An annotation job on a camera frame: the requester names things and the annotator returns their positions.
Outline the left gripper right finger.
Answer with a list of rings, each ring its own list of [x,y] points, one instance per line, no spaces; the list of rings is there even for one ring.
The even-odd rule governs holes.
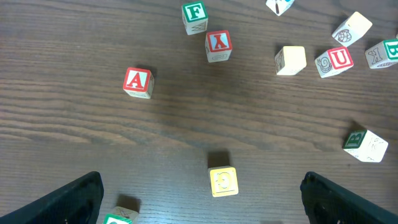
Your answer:
[[[315,172],[305,174],[300,191],[311,224],[397,224],[397,215]]]

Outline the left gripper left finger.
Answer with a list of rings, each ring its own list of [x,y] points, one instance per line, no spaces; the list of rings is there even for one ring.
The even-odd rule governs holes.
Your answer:
[[[1,224],[96,223],[104,187],[92,171],[38,200],[1,217]]]

